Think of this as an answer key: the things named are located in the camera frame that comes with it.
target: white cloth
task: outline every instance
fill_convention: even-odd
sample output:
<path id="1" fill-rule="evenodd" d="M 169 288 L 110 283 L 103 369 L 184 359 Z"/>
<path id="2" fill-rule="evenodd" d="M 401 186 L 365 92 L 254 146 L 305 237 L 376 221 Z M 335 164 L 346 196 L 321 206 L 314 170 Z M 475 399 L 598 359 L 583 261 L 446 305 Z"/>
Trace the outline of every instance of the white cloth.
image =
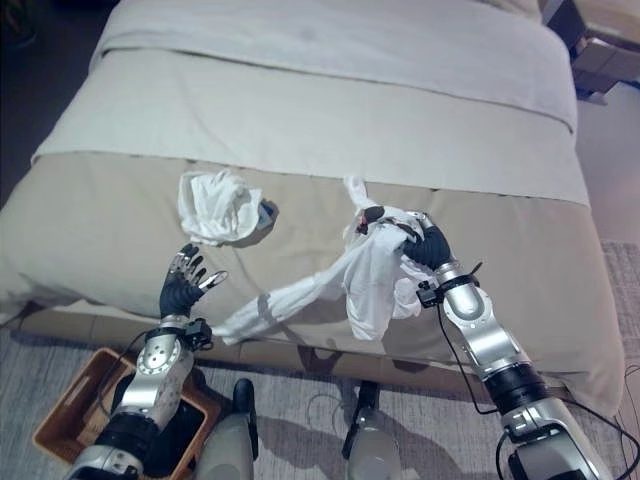
<path id="1" fill-rule="evenodd" d="M 214 335 L 231 345 L 291 318 L 318 299 L 335 301 L 342 295 L 346 295 L 353 335 L 360 340 L 380 339 L 392 318 L 420 313 L 415 292 L 418 283 L 431 277 L 402 254 L 407 232 L 385 222 L 403 223 L 418 234 L 420 226 L 403 210 L 385 207 L 385 214 L 369 226 L 367 235 L 356 234 L 362 206 L 375 203 L 366 198 L 362 179 L 345 179 L 345 185 L 357 207 L 354 222 L 345 232 L 346 252 L 329 269 L 249 302 L 214 327 Z"/>
<path id="2" fill-rule="evenodd" d="M 576 128 L 569 55 L 546 27 L 467 0 L 125 0 L 94 52 L 162 48 L 403 85 Z"/>
<path id="3" fill-rule="evenodd" d="M 180 177 L 178 213 L 191 241 L 207 245 L 235 242 L 258 224 L 262 191 L 225 168 L 217 174 L 189 172 Z"/>

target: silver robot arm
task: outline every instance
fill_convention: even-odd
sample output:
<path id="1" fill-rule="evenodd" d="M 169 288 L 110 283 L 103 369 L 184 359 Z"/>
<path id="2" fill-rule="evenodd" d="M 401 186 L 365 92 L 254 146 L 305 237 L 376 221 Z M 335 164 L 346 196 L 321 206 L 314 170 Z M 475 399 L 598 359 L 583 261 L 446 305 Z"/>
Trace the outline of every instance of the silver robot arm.
<path id="1" fill-rule="evenodd" d="M 431 245 L 418 240 L 405 253 L 428 265 L 438 284 L 421 285 L 418 296 L 425 307 L 441 303 L 460 332 L 462 349 L 518 445 L 509 458 L 516 480 L 612 479 L 565 404 L 548 392 L 522 347 L 498 323 L 491 298 L 464 273 L 442 232 L 426 214 L 415 215 Z"/>
<path id="2" fill-rule="evenodd" d="M 136 372 L 122 401 L 94 445 L 78 456 L 67 480 L 135 480 L 154 439 L 175 415 L 193 352 L 211 342 L 203 319 L 189 320 L 191 307 L 222 283 L 227 272 L 206 280 L 198 248 L 185 246 L 172 260 L 160 294 L 160 325 L 147 333 Z"/>

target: gray carpet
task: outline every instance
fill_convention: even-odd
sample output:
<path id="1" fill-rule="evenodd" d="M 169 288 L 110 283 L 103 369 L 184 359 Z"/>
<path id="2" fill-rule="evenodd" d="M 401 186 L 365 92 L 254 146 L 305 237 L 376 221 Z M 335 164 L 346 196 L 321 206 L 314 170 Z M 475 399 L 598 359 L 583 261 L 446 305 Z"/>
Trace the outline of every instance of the gray carpet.
<path id="1" fill-rule="evenodd" d="M 625 347 L 640 357 L 640 250 L 604 242 Z M 30 437 L 91 356 L 93 347 L 0 332 L 0 478 L 59 479 L 66 467 L 37 450 Z M 260 457 L 256 478 L 340 479 L 340 454 L 356 399 L 357 382 L 228 365 L 202 367 L 208 384 L 229 396 L 240 377 L 257 393 Z M 481 417 L 470 403 L 385 387 L 380 407 L 396 436 L 407 479 L 497 479 L 496 416 Z M 575 412 L 614 475 L 624 470 L 620 439 L 610 428 Z M 510 451 L 505 448 L 504 460 Z"/>

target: beige blanket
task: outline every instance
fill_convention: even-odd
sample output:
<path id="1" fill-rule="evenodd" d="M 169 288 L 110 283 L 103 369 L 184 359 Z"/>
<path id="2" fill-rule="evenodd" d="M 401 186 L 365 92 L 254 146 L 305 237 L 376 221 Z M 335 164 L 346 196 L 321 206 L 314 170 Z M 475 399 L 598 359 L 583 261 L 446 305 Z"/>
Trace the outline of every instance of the beige blanket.
<path id="1" fill-rule="evenodd" d="M 186 241 L 180 175 L 209 162 L 68 154 L 42 158 L 0 212 L 0 305 L 85 298 L 156 317 L 168 260 Z M 195 315 L 218 324 L 256 296 L 322 270 L 341 253 L 353 207 L 336 179 L 236 170 L 279 214 L 264 238 L 204 248 L 230 278 Z M 372 198 L 429 211 L 479 279 L 496 316 L 547 376 L 581 401 L 616 411 L 622 347 L 589 210 L 557 200 L 369 183 Z M 433 312 L 394 321 L 381 342 L 353 338 L 344 299 L 317 303 L 265 338 L 417 362 L 452 357 Z"/>

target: white towel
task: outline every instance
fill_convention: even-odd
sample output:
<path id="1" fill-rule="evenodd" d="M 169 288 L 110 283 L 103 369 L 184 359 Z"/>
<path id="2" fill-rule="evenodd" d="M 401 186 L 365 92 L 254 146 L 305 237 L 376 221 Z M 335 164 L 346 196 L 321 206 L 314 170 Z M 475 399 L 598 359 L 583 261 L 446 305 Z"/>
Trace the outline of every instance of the white towel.
<path id="1" fill-rule="evenodd" d="M 403 210 L 385 207 L 383 217 L 369 225 L 366 235 L 356 234 L 362 208 L 375 203 L 366 197 L 362 179 L 347 178 L 345 185 L 358 207 L 354 222 L 345 231 L 346 252 L 328 270 L 251 301 L 214 327 L 214 335 L 231 345 L 272 327 L 274 321 L 291 318 L 318 299 L 335 301 L 342 295 L 346 295 L 353 335 L 361 340 L 382 338 L 392 318 L 420 313 L 415 292 L 418 283 L 431 275 L 402 254 L 408 233 L 386 223 L 403 223 L 421 235 L 418 222 Z"/>
<path id="2" fill-rule="evenodd" d="M 208 245 L 248 237 L 258 224 L 261 198 L 260 189 L 249 188 L 227 168 L 185 173 L 178 192 L 182 229 L 191 241 Z"/>

